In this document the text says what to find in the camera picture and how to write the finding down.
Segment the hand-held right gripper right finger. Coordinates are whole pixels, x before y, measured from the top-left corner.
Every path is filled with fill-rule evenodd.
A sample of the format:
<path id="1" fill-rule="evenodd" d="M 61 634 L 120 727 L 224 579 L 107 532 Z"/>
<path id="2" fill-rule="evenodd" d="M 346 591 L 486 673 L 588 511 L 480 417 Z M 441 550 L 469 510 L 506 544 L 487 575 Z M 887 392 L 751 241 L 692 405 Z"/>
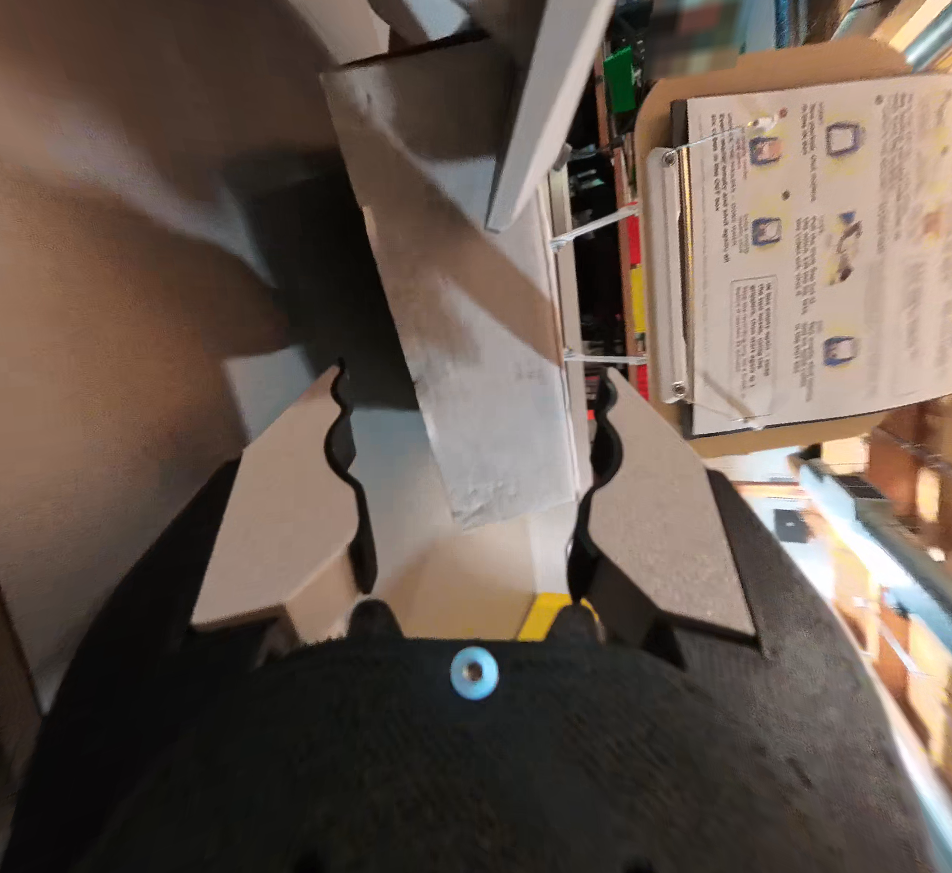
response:
<path id="1" fill-rule="evenodd" d="M 600 372 L 590 466 L 567 552 L 572 601 L 637 648 L 677 630 L 755 644 L 708 469 L 614 367 Z"/>

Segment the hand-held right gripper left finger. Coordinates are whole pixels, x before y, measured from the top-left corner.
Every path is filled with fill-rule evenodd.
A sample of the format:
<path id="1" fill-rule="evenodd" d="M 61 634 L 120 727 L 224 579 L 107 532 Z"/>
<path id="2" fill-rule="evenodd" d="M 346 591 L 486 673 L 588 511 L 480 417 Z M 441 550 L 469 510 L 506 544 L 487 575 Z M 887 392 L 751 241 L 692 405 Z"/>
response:
<path id="1" fill-rule="evenodd" d="M 378 577 L 350 380 L 327 369 L 244 450 L 192 613 L 196 629 L 332 629 Z"/>

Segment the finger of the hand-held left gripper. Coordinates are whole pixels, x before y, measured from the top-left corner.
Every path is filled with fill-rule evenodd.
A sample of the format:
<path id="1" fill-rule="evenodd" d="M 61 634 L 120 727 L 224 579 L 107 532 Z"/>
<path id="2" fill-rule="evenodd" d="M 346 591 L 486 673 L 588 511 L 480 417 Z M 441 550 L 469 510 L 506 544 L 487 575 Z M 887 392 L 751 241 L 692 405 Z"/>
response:
<path id="1" fill-rule="evenodd" d="M 442 158 L 486 155 L 488 183 L 471 217 L 507 229 L 555 165 L 616 0 L 367 0 L 412 47 L 474 41 L 477 77 L 501 88 L 483 146 L 450 146 Z"/>

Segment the yellow plastic bin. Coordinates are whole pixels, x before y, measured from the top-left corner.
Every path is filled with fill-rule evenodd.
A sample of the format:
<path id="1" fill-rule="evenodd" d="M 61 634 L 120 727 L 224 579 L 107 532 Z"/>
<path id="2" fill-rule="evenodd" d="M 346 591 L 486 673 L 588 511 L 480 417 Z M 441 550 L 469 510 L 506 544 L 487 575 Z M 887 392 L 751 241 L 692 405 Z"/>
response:
<path id="1" fill-rule="evenodd" d="M 530 605 L 516 640 L 589 646 L 602 643 L 604 635 L 588 600 L 574 601 L 568 594 L 540 593 Z"/>

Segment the white cardboard mailer box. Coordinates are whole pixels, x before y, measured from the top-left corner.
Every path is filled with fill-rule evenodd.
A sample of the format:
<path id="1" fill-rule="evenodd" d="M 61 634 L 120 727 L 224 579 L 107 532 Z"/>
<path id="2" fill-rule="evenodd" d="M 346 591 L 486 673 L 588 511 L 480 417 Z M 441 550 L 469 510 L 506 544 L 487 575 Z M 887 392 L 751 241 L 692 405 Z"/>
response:
<path id="1" fill-rule="evenodd" d="M 321 76 L 449 506 L 467 528 L 579 493 L 539 188 L 507 228 L 484 227 L 513 72 L 492 40 L 459 35 Z"/>

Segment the grey desk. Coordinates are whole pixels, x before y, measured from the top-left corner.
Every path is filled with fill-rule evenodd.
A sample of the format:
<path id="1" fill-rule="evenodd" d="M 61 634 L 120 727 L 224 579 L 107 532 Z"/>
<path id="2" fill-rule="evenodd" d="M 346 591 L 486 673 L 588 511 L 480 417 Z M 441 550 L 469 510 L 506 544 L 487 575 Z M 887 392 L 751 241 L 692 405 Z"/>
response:
<path id="1" fill-rule="evenodd" d="M 514 634 L 566 504 L 453 517 L 287 0 L 2 0 L 2 591 L 55 691 L 208 478 L 329 367 L 412 634 Z"/>

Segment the small green plastic bin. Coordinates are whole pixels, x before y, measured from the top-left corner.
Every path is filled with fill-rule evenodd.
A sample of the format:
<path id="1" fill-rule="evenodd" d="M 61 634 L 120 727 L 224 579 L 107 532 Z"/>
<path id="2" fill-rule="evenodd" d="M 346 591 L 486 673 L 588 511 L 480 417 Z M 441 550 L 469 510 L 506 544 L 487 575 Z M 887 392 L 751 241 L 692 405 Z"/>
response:
<path id="1" fill-rule="evenodd" d="M 631 45 L 602 59 L 605 104 L 613 116 L 634 114 L 641 103 L 641 61 Z"/>

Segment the white stand with wooden board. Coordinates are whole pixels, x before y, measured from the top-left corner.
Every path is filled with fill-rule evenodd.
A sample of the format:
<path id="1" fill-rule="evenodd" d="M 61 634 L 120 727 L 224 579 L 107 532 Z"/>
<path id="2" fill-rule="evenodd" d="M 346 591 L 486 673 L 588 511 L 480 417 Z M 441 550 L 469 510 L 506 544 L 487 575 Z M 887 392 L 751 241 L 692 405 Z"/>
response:
<path id="1" fill-rule="evenodd" d="M 638 186 L 635 211 L 640 228 L 638 268 L 646 304 L 647 356 L 635 358 L 634 363 L 647 366 L 650 405 L 702 457 L 857 436 L 879 424 L 892 410 L 913 403 L 838 420 L 746 428 L 713 436 L 691 435 L 691 318 L 685 306 L 690 242 L 685 224 L 688 201 L 684 102 L 709 95 L 801 89 L 918 72 L 950 74 L 913 71 L 902 54 L 890 46 L 870 38 L 853 38 L 742 55 L 736 66 L 729 69 L 662 80 L 641 108 L 634 131 Z"/>

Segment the printed instruction sheet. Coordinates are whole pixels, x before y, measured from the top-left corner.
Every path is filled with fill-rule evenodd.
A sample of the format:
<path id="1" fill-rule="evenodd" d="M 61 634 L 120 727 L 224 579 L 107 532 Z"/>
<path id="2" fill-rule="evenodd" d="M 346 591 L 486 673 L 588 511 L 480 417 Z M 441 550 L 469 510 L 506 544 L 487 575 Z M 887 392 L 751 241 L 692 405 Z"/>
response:
<path id="1" fill-rule="evenodd" d="M 684 107 L 691 435 L 950 396 L 950 74 Z"/>

